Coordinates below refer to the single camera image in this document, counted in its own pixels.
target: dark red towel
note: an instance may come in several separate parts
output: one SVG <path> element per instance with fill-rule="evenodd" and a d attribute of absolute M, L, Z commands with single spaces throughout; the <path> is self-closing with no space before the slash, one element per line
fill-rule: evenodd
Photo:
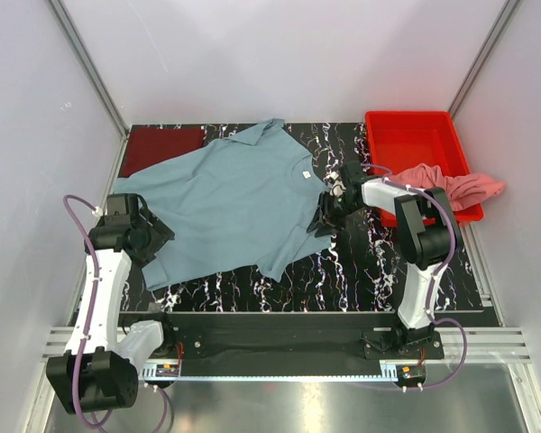
<path fill-rule="evenodd" d="M 205 132 L 200 128 L 138 128 L 128 139 L 120 177 L 128 178 L 154 164 L 200 149 L 204 139 Z"/>

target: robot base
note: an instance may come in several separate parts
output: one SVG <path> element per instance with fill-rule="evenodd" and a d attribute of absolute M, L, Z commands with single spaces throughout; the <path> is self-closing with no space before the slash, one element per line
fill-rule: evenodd
<path fill-rule="evenodd" d="M 438 332 L 432 331 L 425 339 L 414 344 L 400 345 L 392 330 L 364 331 L 364 357 L 369 360 L 408 359 L 418 361 L 421 349 L 425 349 L 425 359 L 445 359 L 443 343 Z"/>

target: gray wall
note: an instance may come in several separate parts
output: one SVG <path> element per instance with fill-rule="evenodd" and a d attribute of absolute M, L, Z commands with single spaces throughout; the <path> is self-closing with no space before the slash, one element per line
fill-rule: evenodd
<path fill-rule="evenodd" d="M 100 204 L 119 146 L 46 2 L 0 0 L 0 432 L 21 431 L 83 260 L 61 198 Z"/>
<path fill-rule="evenodd" d="M 504 0 L 64 3 L 126 122 L 160 124 L 444 110 Z"/>
<path fill-rule="evenodd" d="M 509 325 L 541 385 L 541 0 L 523 2 L 456 120 L 472 170 L 505 180 L 477 225 Z"/>

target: pink cloth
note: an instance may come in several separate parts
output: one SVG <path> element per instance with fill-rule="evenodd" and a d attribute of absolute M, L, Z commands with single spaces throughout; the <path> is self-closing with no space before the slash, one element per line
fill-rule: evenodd
<path fill-rule="evenodd" d="M 441 187 L 446 191 L 453 211 L 482 203 L 505 189 L 505 182 L 497 182 L 486 174 L 472 173 L 456 178 L 444 176 L 438 165 L 429 167 L 418 164 L 417 167 L 392 175 L 389 179 L 416 188 Z"/>

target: black marble surface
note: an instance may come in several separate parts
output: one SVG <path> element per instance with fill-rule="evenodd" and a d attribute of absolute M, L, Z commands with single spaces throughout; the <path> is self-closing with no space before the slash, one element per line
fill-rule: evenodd
<path fill-rule="evenodd" d="M 196 125 L 160 125 L 164 128 Z M 249 124 L 206 124 L 205 144 L 235 134 Z M 314 156 L 323 178 L 341 164 L 370 161 L 364 124 L 286 124 L 285 129 Z M 400 303 L 406 263 L 398 253 L 395 229 L 381 225 L 379 214 L 361 210 L 348 218 L 347 230 L 329 250 L 289 265 L 281 282 L 263 277 L 256 266 L 220 272 L 153 292 L 133 272 L 124 290 L 123 311 L 379 311 Z M 481 310 L 480 295 L 464 250 L 441 280 L 437 309 Z"/>

